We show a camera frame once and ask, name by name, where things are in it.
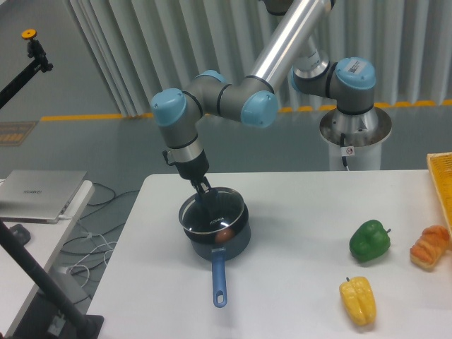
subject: green bell pepper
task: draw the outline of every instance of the green bell pepper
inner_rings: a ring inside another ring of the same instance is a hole
[[[388,232],[378,220],[362,224],[350,239],[350,252],[360,262],[378,258],[391,245]]]

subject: blue pot handle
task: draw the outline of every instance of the blue pot handle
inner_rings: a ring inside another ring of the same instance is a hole
[[[225,259],[224,247],[212,250],[213,304],[219,308],[227,303]]]

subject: black pole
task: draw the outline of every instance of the black pole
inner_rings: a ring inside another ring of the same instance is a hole
[[[28,274],[47,298],[59,308],[74,325],[79,338],[95,338],[99,333],[96,321],[84,316],[72,304],[71,300],[61,291],[58,285],[49,277],[46,271],[37,263],[32,255],[13,236],[9,228],[0,220],[0,245],[16,263]]]
[[[0,109],[31,80],[33,76],[41,69],[41,63],[38,60],[33,60],[25,67],[6,87],[0,92]]]

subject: yellow bell pepper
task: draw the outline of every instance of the yellow bell pepper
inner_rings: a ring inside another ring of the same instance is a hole
[[[373,323],[376,317],[374,293],[365,277],[347,278],[339,287],[348,316],[359,326]]]

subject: blue joint cap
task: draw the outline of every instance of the blue joint cap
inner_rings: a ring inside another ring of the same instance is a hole
[[[302,91],[299,90],[297,84],[295,83],[295,78],[294,78],[294,67],[292,66],[292,68],[290,69],[290,85],[292,85],[292,88],[294,90],[296,90],[298,93],[301,93]]]
[[[240,119],[248,126],[268,127],[276,119],[278,100],[276,96],[262,90],[253,94],[242,107]]]
[[[340,82],[355,90],[369,90],[375,86],[375,68],[366,59],[342,59],[336,65],[335,72]]]
[[[158,126],[169,126],[180,119],[186,109],[186,98],[181,90],[168,88],[153,97],[150,108]]]
[[[217,79],[221,83],[227,83],[227,81],[226,81],[224,76],[219,74],[217,71],[213,71],[211,69],[209,69],[208,71],[205,71],[205,72],[201,73],[200,75],[196,76],[195,79],[198,78],[199,76],[211,76],[212,78]]]

